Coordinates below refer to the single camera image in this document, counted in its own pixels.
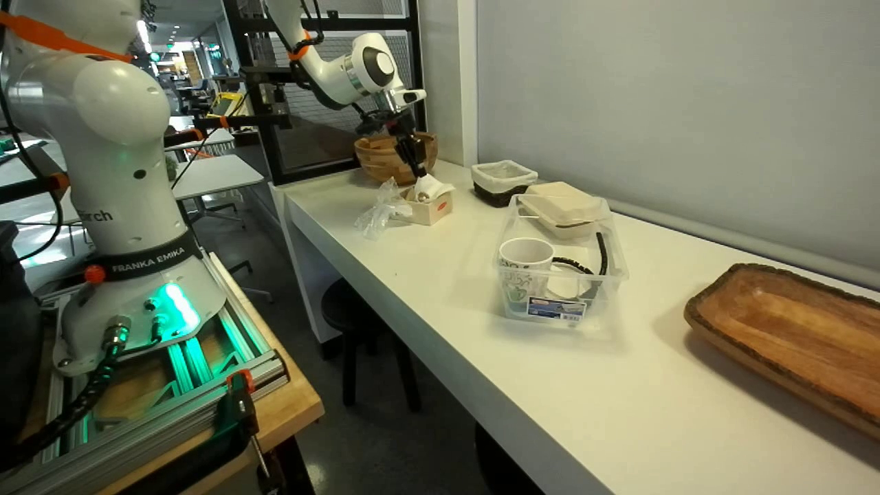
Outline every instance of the robot workstation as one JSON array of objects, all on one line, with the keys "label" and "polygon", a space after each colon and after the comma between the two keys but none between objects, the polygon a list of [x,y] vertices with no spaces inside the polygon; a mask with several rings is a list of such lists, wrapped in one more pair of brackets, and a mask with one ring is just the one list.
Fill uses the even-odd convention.
[{"label": "robot workstation", "polygon": [[[57,143],[93,252],[79,279],[37,303],[20,265],[34,252],[13,252],[2,228],[2,298],[13,298],[2,303],[2,333],[30,318],[39,329],[0,340],[23,347],[8,349],[16,359],[2,370],[16,389],[0,430],[0,492],[93,492],[213,422],[240,370],[269,388],[285,369],[173,198],[171,105],[129,54],[140,0],[2,4],[2,128],[37,175],[23,135]],[[362,124],[408,143],[409,110],[427,92],[402,83],[379,32],[324,59],[323,36],[299,25],[302,3],[261,4],[292,52],[292,83],[307,78],[302,87],[327,107],[369,99],[376,113],[360,113]],[[114,393],[119,382],[129,382],[129,393]]]}]

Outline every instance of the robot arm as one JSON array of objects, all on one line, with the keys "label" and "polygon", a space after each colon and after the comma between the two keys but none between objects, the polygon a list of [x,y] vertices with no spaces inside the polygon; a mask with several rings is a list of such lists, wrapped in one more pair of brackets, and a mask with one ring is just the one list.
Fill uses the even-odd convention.
[{"label": "robot arm", "polygon": [[292,63],[302,66],[323,100],[346,107],[375,95],[379,110],[398,116],[427,95],[427,91],[402,83],[395,59],[379,32],[362,32],[354,37],[349,54],[324,59],[314,43],[299,43],[307,32],[302,30],[302,8],[298,0],[265,0],[265,8],[292,50]]}]

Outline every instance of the dark floor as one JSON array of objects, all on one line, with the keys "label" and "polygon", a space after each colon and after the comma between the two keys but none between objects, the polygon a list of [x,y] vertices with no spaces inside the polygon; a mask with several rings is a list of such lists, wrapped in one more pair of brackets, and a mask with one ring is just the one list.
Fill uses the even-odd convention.
[{"label": "dark floor", "polygon": [[265,312],[290,353],[324,397],[324,418],[299,433],[299,448],[320,495],[485,495],[490,492],[474,448],[474,418],[416,363],[423,397],[409,411],[395,374],[391,338],[358,359],[358,404],[340,404],[340,352],[323,356],[314,340],[284,239],[258,205],[261,188],[244,193],[240,213],[196,223],[199,239],[226,264],[248,257],[252,274],[240,283]]}]

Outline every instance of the chair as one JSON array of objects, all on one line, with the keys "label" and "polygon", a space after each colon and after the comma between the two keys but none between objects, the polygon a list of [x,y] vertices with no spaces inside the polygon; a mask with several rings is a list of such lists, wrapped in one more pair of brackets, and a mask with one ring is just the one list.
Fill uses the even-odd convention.
[{"label": "chair", "polygon": [[409,349],[389,329],[389,325],[376,316],[375,307],[360,298],[360,293],[340,278],[331,283],[331,287],[323,296],[323,312],[331,326],[340,333],[345,347],[345,364],[340,364],[340,402],[346,406],[354,404],[354,356],[358,347],[369,344],[375,347],[379,333],[389,333],[394,338],[395,364],[404,382],[408,406],[412,411],[422,410],[422,395],[409,363]]}]

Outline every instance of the machine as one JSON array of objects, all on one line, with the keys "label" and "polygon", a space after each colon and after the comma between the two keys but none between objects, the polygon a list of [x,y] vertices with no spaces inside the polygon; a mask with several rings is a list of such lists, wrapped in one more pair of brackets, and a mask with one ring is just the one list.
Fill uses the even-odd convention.
[{"label": "machine", "polygon": [[[395,116],[423,99],[398,78],[383,36],[367,32],[351,54],[324,59],[298,0],[265,8],[323,100],[375,95]],[[103,363],[109,333],[125,329],[122,356],[136,356],[196,336],[226,303],[167,184],[167,99],[125,59],[138,15],[140,0],[13,0],[2,14],[10,124],[57,140],[96,246],[87,283],[60,309],[56,364],[70,375]]]}]

